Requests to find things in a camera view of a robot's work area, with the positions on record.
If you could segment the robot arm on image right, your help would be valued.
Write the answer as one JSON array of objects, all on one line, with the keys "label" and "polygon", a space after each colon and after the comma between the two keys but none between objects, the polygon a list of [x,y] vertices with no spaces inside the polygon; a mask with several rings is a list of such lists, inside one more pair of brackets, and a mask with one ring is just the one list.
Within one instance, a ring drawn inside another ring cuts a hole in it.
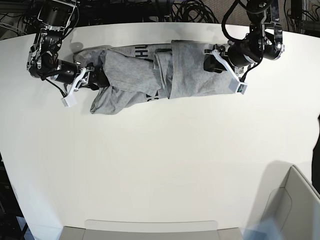
[{"label": "robot arm on image right", "polygon": [[[246,11],[250,20],[249,33],[243,39],[232,37],[226,29],[227,20],[237,6]],[[216,44],[212,49],[204,51],[203,69],[207,72],[222,73],[227,70],[213,55],[214,50],[233,71],[250,68],[261,63],[264,58],[276,60],[284,51],[283,27],[277,0],[248,0],[246,4],[235,0],[223,16],[221,29],[228,42],[225,45]]]}]

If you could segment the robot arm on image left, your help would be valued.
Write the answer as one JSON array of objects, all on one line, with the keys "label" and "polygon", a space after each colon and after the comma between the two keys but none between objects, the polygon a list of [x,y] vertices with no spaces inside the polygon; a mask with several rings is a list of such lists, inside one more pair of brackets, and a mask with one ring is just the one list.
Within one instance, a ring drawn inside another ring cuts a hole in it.
[{"label": "robot arm on image left", "polygon": [[46,0],[37,16],[39,31],[30,48],[26,69],[42,81],[72,85],[83,69],[80,63],[59,59],[63,41],[80,19],[77,0]]}]

